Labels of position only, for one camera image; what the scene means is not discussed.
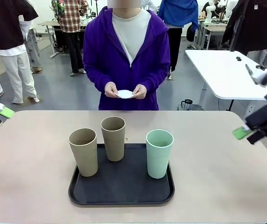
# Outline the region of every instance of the brown cup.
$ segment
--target brown cup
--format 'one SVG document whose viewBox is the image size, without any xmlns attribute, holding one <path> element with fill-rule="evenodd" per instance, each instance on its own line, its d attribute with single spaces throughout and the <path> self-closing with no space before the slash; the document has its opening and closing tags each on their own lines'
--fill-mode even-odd
<svg viewBox="0 0 267 224">
<path fill-rule="evenodd" d="M 107 158 L 112 162 L 124 156 L 125 121 L 119 117 L 109 117 L 101 122 Z"/>
<path fill-rule="evenodd" d="M 98 170 L 96 133 L 89 128 L 81 128 L 69 135 L 77 167 L 82 176 L 93 176 Z"/>
</svg>

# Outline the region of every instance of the green tape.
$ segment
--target green tape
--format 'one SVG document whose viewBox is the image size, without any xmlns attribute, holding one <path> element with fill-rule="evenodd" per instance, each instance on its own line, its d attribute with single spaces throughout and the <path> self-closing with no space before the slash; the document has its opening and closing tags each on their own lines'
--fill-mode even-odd
<svg viewBox="0 0 267 224">
<path fill-rule="evenodd" d="M 243 127 L 240 127 L 233 131 L 233 135 L 236 137 L 236 139 L 241 140 L 252 132 L 252 130 L 245 131 Z"/>
<path fill-rule="evenodd" d="M 4 106 L 4 109 L 0 111 L 0 115 L 3 115 L 5 118 L 10 119 L 13 117 L 14 111 Z"/>
</svg>

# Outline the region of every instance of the blue jacket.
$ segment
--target blue jacket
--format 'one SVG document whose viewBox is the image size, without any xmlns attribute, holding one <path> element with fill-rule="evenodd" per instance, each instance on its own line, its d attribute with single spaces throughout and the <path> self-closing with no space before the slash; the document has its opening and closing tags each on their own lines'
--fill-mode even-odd
<svg viewBox="0 0 267 224">
<path fill-rule="evenodd" d="M 168 75 L 170 65 L 168 28 L 157 15 L 149 12 L 151 19 L 144 43 L 131 65 L 115 33 L 111 8 L 104 7 L 87 26 L 83 62 L 88 78 L 101 92 L 100 110 L 158 110 L 156 89 Z M 114 82 L 117 90 L 130 91 L 142 84 L 147 89 L 146 97 L 109 98 L 105 95 L 108 82 Z"/>
<path fill-rule="evenodd" d="M 197 0 L 162 0 L 158 16 L 165 23 L 182 27 L 192 22 L 192 31 L 198 28 Z"/>
</svg>

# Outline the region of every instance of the black jacket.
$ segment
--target black jacket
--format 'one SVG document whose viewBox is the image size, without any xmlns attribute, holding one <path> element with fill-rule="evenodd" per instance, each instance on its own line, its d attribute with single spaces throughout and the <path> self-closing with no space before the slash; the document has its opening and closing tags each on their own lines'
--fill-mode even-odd
<svg viewBox="0 0 267 224">
<path fill-rule="evenodd" d="M 233 9 L 223 43 L 232 38 L 235 22 L 242 15 L 244 3 L 245 0 L 239 0 Z M 234 50 L 248 52 L 264 49 L 267 49 L 267 0 L 249 0 L 245 20 Z"/>
<path fill-rule="evenodd" d="M 26 0 L 0 0 L 0 50 L 11 49 L 24 43 L 18 16 L 25 21 L 38 17 Z"/>
</svg>

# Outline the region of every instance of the black tray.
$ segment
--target black tray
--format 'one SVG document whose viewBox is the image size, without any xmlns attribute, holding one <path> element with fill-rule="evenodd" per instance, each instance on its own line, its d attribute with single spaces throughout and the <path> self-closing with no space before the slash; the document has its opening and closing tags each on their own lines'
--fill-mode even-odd
<svg viewBox="0 0 267 224">
<path fill-rule="evenodd" d="M 80 205 L 163 204 L 174 195 L 170 164 L 162 179 L 147 173 L 146 144 L 125 144 L 124 158 L 107 159 L 104 144 L 98 144 L 98 172 L 91 177 L 80 175 L 76 167 L 69 197 Z"/>
</svg>

